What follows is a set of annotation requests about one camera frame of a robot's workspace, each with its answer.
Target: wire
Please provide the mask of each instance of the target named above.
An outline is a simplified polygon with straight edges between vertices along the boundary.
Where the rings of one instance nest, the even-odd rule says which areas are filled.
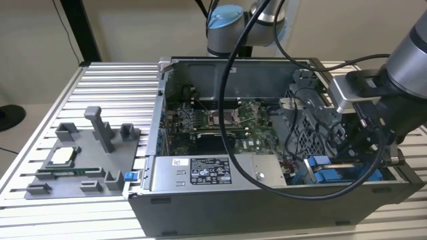
[[[296,65],[299,66],[300,68],[303,69],[307,69],[309,71],[313,71],[313,72],[328,72],[328,71],[332,71],[335,69],[340,69],[348,65],[352,65],[355,63],[359,63],[361,61],[365,61],[365,60],[369,60],[369,59],[381,59],[381,58],[388,58],[389,57],[389,54],[373,54],[373,55],[368,55],[368,56],[363,56],[363,57],[359,57],[353,60],[349,60],[336,66],[332,66],[332,67],[324,67],[324,68],[316,68],[316,67],[309,67],[304,64],[301,64],[300,62],[297,62],[289,55],[288,53],[285,52],[285,50],[283,49],[281,45],[280,45],[280,41],[279,41],[279,38],[277,38],[277,17],[279,17],[279,13],[280,13],[280,9],[283,7],[283,4],[284,4],[285,0],[280,0],[280,3],[279,3],[279,6],[277,6],[277,9],[275,11],[275,15],[273,15],[273,21],[272,21],[272,37],[273,37],[273,41],[275,41],[275,44],[277,46],[277,49],[279,51],[281,52],[281,54],[285,56],[285,58]]]
[[[333,124],[332,124],[332,126],[328,128],[328,131],[327,131],[327,133],[325,133],[325,144],[328,144],[329,143],[329,138],[331,138],[331,136],[332,136],[332,133],[333,133],[333,129],[336,128],[336,126],[340,124],[340,122],[337,121],[337,122],[335,122]],[[333,143],[333,148],[336,148],[336,145],[337,145],[337,143],[336,143],[336,141],[335,141],[335,139],[332,138],[332,143]]]
[[[207,8],[205,8],[205,6],[203,5],[201,0],[193,0],[193,1],[195,1],[195,3],[199,5],[200,11],[201,11],[204,17],[208,18]]]
[[[61,18],[61,15],[60,15],[60,11],[58,11],[58,8],[56,7],[56,3],[54,3],[54,0],[52,0],[52,3],[53,3],[53,7],[54,7],[54,10],[56,10],[56,14],[57,14],[57,17],[58,17],[58,20],[60,20],[60,24],[65,30],[65,33],[66,33],[66,37],[68,37],[68,43],[69,43],[69,47],[70,47],[70,50],[73,52],[73,55],[74,55],[74,58],[77,59],[77,65],[80,64],[80,60],[78,60],[78,57],[77,57],[77,54],[76,54],[76,50],[74,50],[74,47],[73,47],[73,44],[72,44],[72,39],[69,37],[69,32],[66,30],[66,27],[65,27],[65,24],[62,22],[62,18]]]
[[[208,17],[205,19],[205,36],[208,36],[209,21],[211,21],[211,18],[212,18],[212,13],[213,13],[216,7],[219,6],[219,4],[220,4],[220,0],[211,0],[211,3],[208,5]]]
[[[227,63],[225,63],[224,69],[223,69],[221,78],[220,78],[220,86],[219,86],[219,98],[217,98],[217,118],[219,118],[219,131],[220,131],[221,141],[223,141],[224,148],[228,153],[231,162],[232,162],[237,172],[256,187],[259,187],[260,189],[263,189],[265,191],[269,191],[271,193],[273,193],[281,197],[296,199],[296,200],[311,200],[311,201],[328,200],[328,199],[337,198],[337,197],[343,196],[344,194],[349,193],[356,187],[359,187],[365,182],[365,180],[369,178],[369,176],[372,175],[372,173],[377,169],[377,167],[381,163],[383,154],[384,154],[384,150],[385,150],[385,137],[384,137],[384,134],[380,129],[373,130],[373,133],[375,133],[375,135],[377,137],[377,141],[379,141],[377,150],[375,152],[375,158],[373,158],[372,164],[369,165],[367,171],[363,173],[360,178],[356,181],[353,181],[349,185],[347,185],[341,190],[339,190],[333,193],[325,194],[325,195],[316,195],[316,196],[288,194],[288,193],[281,192],[280,190],[264,185],[256,179],[253,179],[252,176],[245,172],[245,170],[241,168],[241,166],[239,164],[239,161],[237,161],[236,156],[233,154],[233,149],[232,149],[232,146],[231,146],[231,143],[228,140],[228,136],[227,136],[225,123],[224,123],[224,96],[225,96],[225,87],[227,87],[229,71],[231,71],[236,56],[237,56],[237,51],[240,49],[240,46],[243,45],[243,42],[247,39],[248,33],[255,25],[255,22],[260,16],[261,12],[264,11],[268,3],[269,3],[269,0],[263,0],[261,3],[259,4],[259,7],[257,7],[252,17],[249,18],[247,25],[243,29],[243,32],[239,36],[239,39],[236,41],[236,44],[233,46],[232,52],[229,54],[229,57],[228,57],[228,60],[227,60]]]
[[[2,147],[0,147],[0,150],[2,150],[2,151],[6,151],[6,152],[9,152],[9,153],[13,153],[13,154],[20,154],[18,152],[16,152],[16,151],[12,151],[12,150],[9,150],[9,149],[5,149],[5,148],[2,148]]]
[[[288,146],[289,145],[291,136],[293,134],[295,127],[296,127],[297,118],[299,118],[299,108],[297,108],[295,97],[293,97],[293,118],[292,118],[292,125],[291,125],[291,128],[289,128],[287,137],[284,139],[284,151],[293,158],[293,160],[299,160],[301,162],[303,159],[293,152],[289,151],[289,146]]]

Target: blue latch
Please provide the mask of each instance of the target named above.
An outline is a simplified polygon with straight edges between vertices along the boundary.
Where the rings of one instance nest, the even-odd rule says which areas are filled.
[[[125,182],[136,182],[137,180],[138,180],[138,173],[137,172],[128,171],[124,174],[124,181]]]

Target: screw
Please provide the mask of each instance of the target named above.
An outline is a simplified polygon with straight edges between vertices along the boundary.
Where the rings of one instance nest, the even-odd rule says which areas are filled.
[[[261,173],[261,172],[257,172],[257,173],[255,173],[255,175],[256,175],[256,180],[257,181],[263,181],[264,180],[264,173]]]

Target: black stand base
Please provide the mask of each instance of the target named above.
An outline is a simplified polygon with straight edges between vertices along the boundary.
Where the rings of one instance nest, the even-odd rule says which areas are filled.
[[[25,118],[25,110],[17,105],[0,106],[0,132],[13,128]]]

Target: black pole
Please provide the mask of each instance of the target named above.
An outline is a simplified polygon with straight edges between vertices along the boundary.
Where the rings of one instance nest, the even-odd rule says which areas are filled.
[[[84,62],[101,62],[82,0],[60,0]]]

